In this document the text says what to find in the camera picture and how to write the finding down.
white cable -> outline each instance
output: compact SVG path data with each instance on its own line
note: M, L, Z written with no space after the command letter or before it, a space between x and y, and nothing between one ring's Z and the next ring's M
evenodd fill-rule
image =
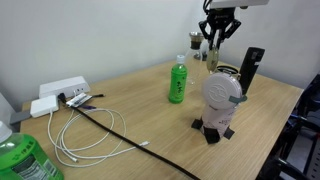
M123 123L123 127L124 127L124 132L123 132L123 136L125 137L126 135L126 132L127 132L127 129L126 129L126 123L125 123L125 120L123 118L123 116L117 112L117 111L114 111L114 110L111 110L111 109L101 109L101 108L98 108L98 109L92 109L92 110L88 110L88 111L85 111L84 113L86 114L89 114L89 113L93 113L93 112L97 112L97 111L105 111L107 112L110 117L111 117L111 126L109 129L112 129L113 126L114 126L114 116L113 116L113 113L116 113L117 115L120 116L120 118L122 119L122 123ZM130 150L133 150L135 149L136 147L131 147L129 149L125 149L125 150L122 150L120 152L116 152L115 151L119 148L119 146L121 145L122 143L122 140L119 141L119 143L116 145L116 147L107 155L102 155L102 156L80 156L80 155L77 155L75 154L74 152L76 151L82 151L82 150L88 150L98 144L100 144L103 140L105 140L108 135L109 135L109 132L104 136L102 137L98 142L96 143L93 143L89 146L86 146L86 147L82 147L82 148L78 148L78 149L69 149L66 144L65 144L65 140L64 140L64 134L66 133L66 131L68 130L68 128L76 121L78 120L80 117L82 117L81 114L73 117L73 114L74 114L74 110L72 111L68 121L66 122L66 124L61 128L61 130L59 131L58 135L57 135L57 138L56 138L56 141L54 142L53 139L52 139L52 136L51 136L51 131L50 131L50 126L51 126L51 121L52 121L52 117L53 117L53 112L50 111L50 118L49 118L49 121L48 121L48 136L49 136L49 139L51 141L51 143L54 145L54 149L55 149L55 154L56 154L56 157L57 159L59 160L60 163L66 165L66 166L70 166L70 167L89 167L89 166L93 166L93 165L96 165L98 163L101 163L102 161L104 161L105 159L109 158L109 157L112 157L112 156L116 156L116 155L119 155L121 153L125 153L125 152L128 152ZM143 143L140 144L140 146L146 146L148 145L149 142L145 141ZM58 153L58 149L60 149L67 157L69 157L73 162L78 162L78 159L100 159L98 160L97 162L94 162L94 163L91 163L91 164L85 164L85 165L75 165L75 164L68 164L66 162L64 162L63 160L61 160L60 156L59 156L59 153Z

green container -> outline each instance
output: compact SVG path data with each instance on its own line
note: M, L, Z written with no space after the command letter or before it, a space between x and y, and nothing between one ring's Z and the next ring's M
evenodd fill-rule
M171 70L171 85L169 92L169 101L174 104L181 103L184 99L188 70L184 65L185 57L177 56L177 64Z
M0 180L20 179L62 180L64 177L32 136L12 133L0 121Z

power adapter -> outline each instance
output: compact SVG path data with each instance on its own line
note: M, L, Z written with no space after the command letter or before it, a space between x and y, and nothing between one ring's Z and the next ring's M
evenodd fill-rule
M30 114L36 118L57 110L59 110L58 99L55 95L51 95L32 101Z

white power strip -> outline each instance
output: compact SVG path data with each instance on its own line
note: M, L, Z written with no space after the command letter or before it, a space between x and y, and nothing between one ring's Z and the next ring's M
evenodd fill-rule
M68 98L74 96L74 92L80 94L89 91L90 87L88 83L82 76L78 76L40 85L39 98L41 99L50 95L58 96L60 93L64 93L66 98Z

